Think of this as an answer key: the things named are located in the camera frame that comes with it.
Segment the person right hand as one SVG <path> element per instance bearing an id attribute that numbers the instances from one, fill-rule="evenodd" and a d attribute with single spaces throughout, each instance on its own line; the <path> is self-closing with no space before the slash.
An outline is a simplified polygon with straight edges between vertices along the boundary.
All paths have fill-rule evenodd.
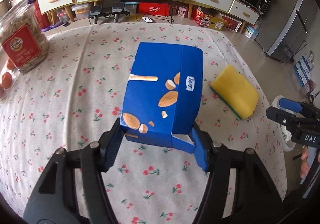
<path id="1" fill-rule="evenodd" d="M 300 167 L 300 178 L 306 177 L 310 170 L 310 166 L 308 164 L 308 147 L 304 146 L 301 153 L 301 167 Z"/>

